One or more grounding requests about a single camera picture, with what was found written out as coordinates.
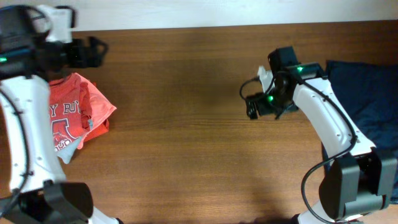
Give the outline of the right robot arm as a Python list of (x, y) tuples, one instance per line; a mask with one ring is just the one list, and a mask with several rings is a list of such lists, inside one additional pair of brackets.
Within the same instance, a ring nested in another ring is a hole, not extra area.
[(300, 63), (293, 47), (267, 56), (253, 80), (262, 91), (242, 96), (250, 119), (301, 110), (321, 140), (324, 157), (310, 168), (300, 191), (306, 211), (290, 223), (359, 223), (391, 204), (397, 159), (381, 151), (355, 125), (318, 63)]

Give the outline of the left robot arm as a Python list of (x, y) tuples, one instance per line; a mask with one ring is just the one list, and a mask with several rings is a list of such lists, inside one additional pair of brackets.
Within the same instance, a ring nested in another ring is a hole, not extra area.
[(99, 39), (85, 47), (72, 38), (75, 21), (70, 6), (1, 9), (1, 108), (11, 154), (1, 217), (12, 223), (120, 223), (94, 206), (86, 184), (67, 181), (54, 149), (48, 72), (98, 67), (105, 55)]

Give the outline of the orange-red t-shirt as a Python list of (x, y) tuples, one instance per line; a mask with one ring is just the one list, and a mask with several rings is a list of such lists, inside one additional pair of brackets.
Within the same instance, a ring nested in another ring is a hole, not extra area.
[(92, 109), (88, 84), (77, 73), (50, 85), (49, 118), (52, 124), (55, 150), (79, 144), (88, 133)]

